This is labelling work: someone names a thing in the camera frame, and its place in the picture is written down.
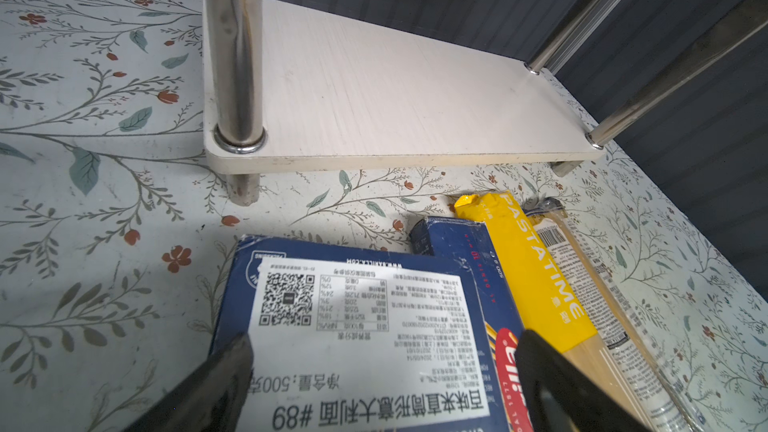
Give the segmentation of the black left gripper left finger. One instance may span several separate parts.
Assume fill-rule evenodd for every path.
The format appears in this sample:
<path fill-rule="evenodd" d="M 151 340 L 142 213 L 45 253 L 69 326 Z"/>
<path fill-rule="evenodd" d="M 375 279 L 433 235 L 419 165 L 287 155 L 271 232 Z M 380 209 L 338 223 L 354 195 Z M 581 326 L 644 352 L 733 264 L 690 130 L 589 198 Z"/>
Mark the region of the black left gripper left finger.
<path fill-rule="evenodd" d="M 126 429 L 234 431 L 248 395 L 253 359 L 248 335 L 236 335 Z"/>

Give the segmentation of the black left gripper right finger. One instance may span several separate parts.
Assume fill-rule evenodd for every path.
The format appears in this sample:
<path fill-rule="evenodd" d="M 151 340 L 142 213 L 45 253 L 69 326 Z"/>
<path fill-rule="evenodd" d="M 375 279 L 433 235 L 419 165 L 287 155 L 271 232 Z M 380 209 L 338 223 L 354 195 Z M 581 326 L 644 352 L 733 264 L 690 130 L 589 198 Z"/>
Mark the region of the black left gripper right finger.
<path fill-rule="evenodd" d="M 647 429 L 535 331 L 523 332 L 516 362 L 535 431 Z"/>

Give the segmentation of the yellow spaghetti bag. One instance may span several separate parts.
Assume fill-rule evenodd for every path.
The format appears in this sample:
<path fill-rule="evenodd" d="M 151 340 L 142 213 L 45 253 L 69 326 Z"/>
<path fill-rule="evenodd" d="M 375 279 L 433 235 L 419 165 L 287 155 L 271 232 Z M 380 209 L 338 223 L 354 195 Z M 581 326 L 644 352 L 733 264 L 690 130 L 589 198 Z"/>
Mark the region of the yellow spaghetti bag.
<path fill-rule="evenodd" d="M 514 196 L 464 195 L 455 211 L 460 219 L 485 225 L 502 269 L 502 288 L 514 299 L 524 330 L 542 336 L 567 364 L 647 426 L 635 392 Z"/>

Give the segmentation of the dark blue spaghetti bag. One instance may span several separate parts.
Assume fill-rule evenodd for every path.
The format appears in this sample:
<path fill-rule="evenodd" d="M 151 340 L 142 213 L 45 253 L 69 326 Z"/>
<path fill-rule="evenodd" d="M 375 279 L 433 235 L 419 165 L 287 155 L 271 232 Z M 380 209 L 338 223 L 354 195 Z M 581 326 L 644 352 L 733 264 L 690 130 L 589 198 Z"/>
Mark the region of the dark blue spaghetti bag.
<path fill-rule="evenodd" d="M 612 279 L 608 265 L 576 234 L 564 205 L 552 197 L 522 205 L 542 242 L 596 326 L 620 377 L 630 387 L 640 420 L 652 431 L 709 431 L 673 364 Z"/>

